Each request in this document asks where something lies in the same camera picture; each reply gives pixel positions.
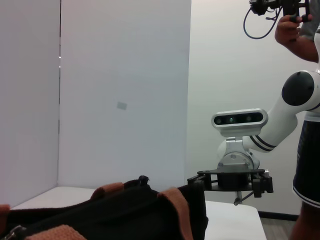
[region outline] bag strap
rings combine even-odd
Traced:
[[[60,225],[28,236],[25,240],[86,240],[79,232],[68,225]]]
[[[7,204],[0,204],[0,235],[6,230],[7,218],[10,212],[10,206]]]
[[[122,182],[115,182],[115,183],[107,184],[107,185],[104,185],[104,186],[97,188],[93,192],[90,199],[91,200],[98,199],[98,198],[103,197],[106,194],[121,192],[124,189],[125,189],[125,185]]]
[[[183,239],[193,240],[188,202],[179,189],[172,187],[166,191],[159,192],[158,197],[165,197],[175,208],[178,214],[179,228]]]

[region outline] white wall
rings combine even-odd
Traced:
[[[211,125],[214,113],[250,108],[268,111],[292,73],[316,68],[277,44],[274,31],[262,40],[248,38],[243,19],[249,7],[247,0],[230,0],[228,4],[220,0],[192,1],[186,178],[197,171],[217,168],[217,148],[224,138]],[[247,30],[262,36],[271,24],[263,16],[251,14]],[[303,118],[300,113],[297,129],[274,151],[257,154],[260,168],[269,169],[273,177],[274,193],[251,197],[244,204],[260,211],[299,213],[301,203],[292,192],[292,180]],[[235,194],[207,192],[206,197],[233,203]]]
[[[62,2],[60,185],[184,183],[190,12],[190,0]]]
[[[0,203],[57,183],[60,0],[0,1]]]

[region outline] floor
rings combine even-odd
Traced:
[[[288,240],[295,221],[261,218],[267,240]]]

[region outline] white surface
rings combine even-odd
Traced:
[[[247,0],[192,1],[185,178],[217,168],[217,149],[224,138],[211,125],[215,113],[269,111],[291,74],[317,67],[276,43],[274,31],[262,40],[248,38],[243,19],[249,7]],[[266,33],[272,21],[265,17],[250,14],[247,31],[253,36]],[[274,193],[250,197],[244,204],[260,211],[299,214],[301,201],[293,194],[292,180],[303,119],[304,113],[298,114],[297,129],[274,151],[257,153],[260,168],[269,169],[273,177]],[[233,192],[206,192],[210,201],[231,203],[234,198]]]
[[[190,12],[191,0],[62,1],[59,185],[183,185]]]
[[[60,0],[0,0],[0,203],[57,184]]]
[[[88,200],[94,189],[55,187],[14,209],[61,208]],[[265,240],[265,233],[257,212],[251,206],[206,201],[209,218],[206,240]]]

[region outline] black bag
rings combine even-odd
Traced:
[[[208,218],[203,186],[158,193],[147,182],[141,176],[109,184],[90,200],[62,208],[9,211],[2,205],[0,240],[204,240]]]

